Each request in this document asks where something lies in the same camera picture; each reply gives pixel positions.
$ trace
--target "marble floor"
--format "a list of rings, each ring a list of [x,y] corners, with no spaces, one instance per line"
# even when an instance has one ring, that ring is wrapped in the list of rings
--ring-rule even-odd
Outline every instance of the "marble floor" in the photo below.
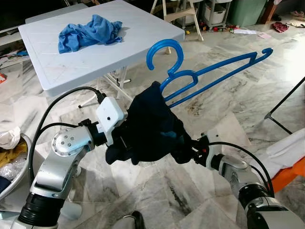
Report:
[[[271,36],[228,32],[204,33],[198,42],[195,33],[186,35],[181,43],[184,62],[181,69],[198,71],[206,66],[240,54],[258,52],[271,47],[274,52],[266,60],[212,87],[203,94],[173,108],[184,122],[191,137],[197,138],[209,129],[217,128],[221,138],[259,155],[288,134],[264,116],[304,77],[305,30],[290,27],[277,33],[270,25],[248,26]],[[162,81],[175,63],[176,55],[157,53],[155,70],[149,71],[145,61],[130,67],[125,85],[135,96],[153,81]],[[201,76],[197,88],[203,86],[244,62],[233,63]],[[4,69],[8,80],[0,84],[0,131],[20,126],[23,133],[33,138],[35,128],[48,104],[54,100],[42,90],[30,61]],[[171,83],[164,94],[182,87],[190,79]],[[102,79],[99,83],[108,96],[116,92]],[[292,132],[305,127],[304,87],[302,85],[274,113],[274,117]],[[56,105],[47,119],[51,122],[77,124],[90,118],[96,120],[97,104],[82,109],[78,104],[92,96],[79,92]],[[50,140],[59,128],[44,133],[36,150],[46,156]],[[234,149],[224,147],[224,153],[250,158]],[[105,162],[105,147],[88,153],[81,161],[82,173],[75,178],[69,200],[80,203],[82,216],[78,220],[60,217],[60,229],[109,229],[120,217],[139,210],[147,229],[238,229],[246,228],[244,212],[232,195],[228,183],[215,171],[193,161],[178,165],[170,157],[133,166],[130,161]],[[287,207],[305,220],[305,180],[297,177],[276,194]],[[9,221],[2,221],[9,228]]]

